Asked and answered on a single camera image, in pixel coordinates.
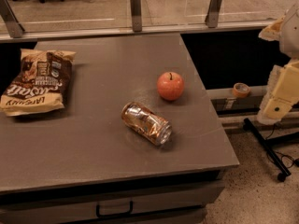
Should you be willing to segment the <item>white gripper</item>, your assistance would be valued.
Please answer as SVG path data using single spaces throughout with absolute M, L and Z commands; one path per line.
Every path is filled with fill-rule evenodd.
M 266 94 L 260 104 L 257 120 L 264 125 L 281 121 L 299 102 L 299 3 L 264 27 L 258 35 L 266 41 L 279 41 L 282 53 L 292 58 L 286 65 L 275 65 L 270 72 Z

